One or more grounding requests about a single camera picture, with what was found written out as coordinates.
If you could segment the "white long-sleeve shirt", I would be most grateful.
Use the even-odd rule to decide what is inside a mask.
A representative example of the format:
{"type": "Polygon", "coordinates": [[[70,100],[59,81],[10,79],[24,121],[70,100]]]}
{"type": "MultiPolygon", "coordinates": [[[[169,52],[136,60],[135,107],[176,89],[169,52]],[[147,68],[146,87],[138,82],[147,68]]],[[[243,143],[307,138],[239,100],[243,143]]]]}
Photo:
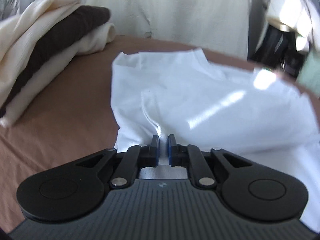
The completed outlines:
{"type": "Polygon", "coordinates": [[[111,107],[124,152],[161,141],[160,168],[143,178],[183,178],[168,170],[166,143],[223,148],[301,180],[302,221],[319,231],[319,124],[309,96],[271,71],[209,62],[201,49],[120,53],[112,62],[111,107]]]}

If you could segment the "cream folded garment bottom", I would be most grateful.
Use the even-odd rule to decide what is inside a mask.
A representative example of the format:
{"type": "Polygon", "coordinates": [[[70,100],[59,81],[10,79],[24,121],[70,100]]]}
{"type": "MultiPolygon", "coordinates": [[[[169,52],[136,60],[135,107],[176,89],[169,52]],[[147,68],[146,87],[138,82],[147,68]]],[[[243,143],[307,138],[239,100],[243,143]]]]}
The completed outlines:
{"type": "Polygon", "coordinates": [[[5,113],[1,117],[1,126],[11,127],[20,118],[29,103],[67,67],[73,57],[101,52],[107,43],[114,40],[115,36],[115,26],[112,23],[105,23],[69,48],[51,57],[6,105],[5,113]]]}

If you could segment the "cream folded garment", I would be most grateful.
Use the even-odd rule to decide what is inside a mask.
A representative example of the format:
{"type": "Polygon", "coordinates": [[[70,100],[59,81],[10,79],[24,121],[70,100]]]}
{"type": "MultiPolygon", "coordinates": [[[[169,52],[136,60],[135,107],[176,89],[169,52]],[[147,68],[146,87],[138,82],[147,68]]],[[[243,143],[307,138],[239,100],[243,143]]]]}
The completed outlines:
{"type": "Polygon", "coordinates": [[[22,14],[1,21],[1,103],[26,68],[38,40],[82,0],[35,0],[22,14]]]}
{"type": "Polygon", "coordinates": [[[107,43],[114,40],[115,36],[115,26],[112,23],[105,23],[69,48],[51,57],[6,105],[5,113],[1,117],[1,126],[11,127],[20,118],[29,103],[67,67],[73,57],[101,52],[107,43]]]}

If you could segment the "black hanging garment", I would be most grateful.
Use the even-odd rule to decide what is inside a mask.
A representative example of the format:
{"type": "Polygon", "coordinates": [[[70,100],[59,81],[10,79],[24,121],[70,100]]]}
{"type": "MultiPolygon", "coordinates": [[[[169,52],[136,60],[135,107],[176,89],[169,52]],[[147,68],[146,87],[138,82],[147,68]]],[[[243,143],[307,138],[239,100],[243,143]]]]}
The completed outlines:
{"type": "Polygon", "coordinates": [[[280,69],[296,79],[300,73],[306,55],[296,49],[294,32],[284,32],[268,25],[262,44],[257,48],[250,60],[271,69],[280,69]]]}

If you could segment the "cream covered mattress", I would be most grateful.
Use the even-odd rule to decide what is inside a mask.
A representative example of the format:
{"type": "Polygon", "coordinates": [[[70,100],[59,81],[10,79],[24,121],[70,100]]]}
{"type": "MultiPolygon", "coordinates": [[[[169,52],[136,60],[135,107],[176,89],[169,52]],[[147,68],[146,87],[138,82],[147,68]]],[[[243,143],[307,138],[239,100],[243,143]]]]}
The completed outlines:
{"type": "Polygon", "coordinates": [[[86,0],[120,35],[180,42],[247,59],[252,0],[86,0]]]}

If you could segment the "mint green printed bag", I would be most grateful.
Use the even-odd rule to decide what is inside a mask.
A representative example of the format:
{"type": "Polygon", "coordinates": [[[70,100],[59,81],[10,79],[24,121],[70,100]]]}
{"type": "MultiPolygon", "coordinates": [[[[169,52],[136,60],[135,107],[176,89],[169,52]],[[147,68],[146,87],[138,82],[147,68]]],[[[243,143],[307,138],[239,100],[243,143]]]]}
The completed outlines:
{"type": "Polygon", "coordinates": [[[320,61],[319,52],[316,50],[310,51],[302,69],[300,70],[297,83],[309,89],[316,97],[320,95],[320,61]]]}

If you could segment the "dark brown folded garment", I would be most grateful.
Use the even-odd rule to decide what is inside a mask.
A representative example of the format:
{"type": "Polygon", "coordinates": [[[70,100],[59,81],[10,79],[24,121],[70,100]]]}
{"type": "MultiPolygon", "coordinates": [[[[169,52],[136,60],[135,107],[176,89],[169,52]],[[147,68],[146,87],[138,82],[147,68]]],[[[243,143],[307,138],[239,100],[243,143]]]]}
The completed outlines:
{"type": "Polygon", "coordinates": [[[1,116],[5,115],[7,105],[51,57],[78,42],[90,31],[107,23],[110,17],[111,12],[105,7],[82,5],[50,28],[36,42],[27,66],[20,72],[8,97],[2,103],[1,116]]]}

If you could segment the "cream folded garment top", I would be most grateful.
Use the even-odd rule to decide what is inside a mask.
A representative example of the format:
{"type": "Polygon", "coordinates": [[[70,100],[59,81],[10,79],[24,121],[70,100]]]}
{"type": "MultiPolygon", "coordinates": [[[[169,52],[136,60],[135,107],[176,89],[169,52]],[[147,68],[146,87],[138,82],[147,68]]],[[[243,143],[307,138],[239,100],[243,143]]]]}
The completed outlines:
{"type": "Polygon", "coordinates": [[[1,21],[1,103],[26,68],[38,40],[82,0],[35,0],[22,14],[1,21]]]}

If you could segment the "white puffer jacket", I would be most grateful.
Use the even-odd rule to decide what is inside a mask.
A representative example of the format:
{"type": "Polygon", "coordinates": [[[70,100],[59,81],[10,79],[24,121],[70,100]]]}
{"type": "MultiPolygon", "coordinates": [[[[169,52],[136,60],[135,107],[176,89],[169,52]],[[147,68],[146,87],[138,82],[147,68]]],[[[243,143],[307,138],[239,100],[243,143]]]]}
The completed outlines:
{"type": "Polygon", "coordinates": [[[268,0],[266,21],[284,32],[294,32],[296,49],[319,52],[319,0],[268,0]]]}

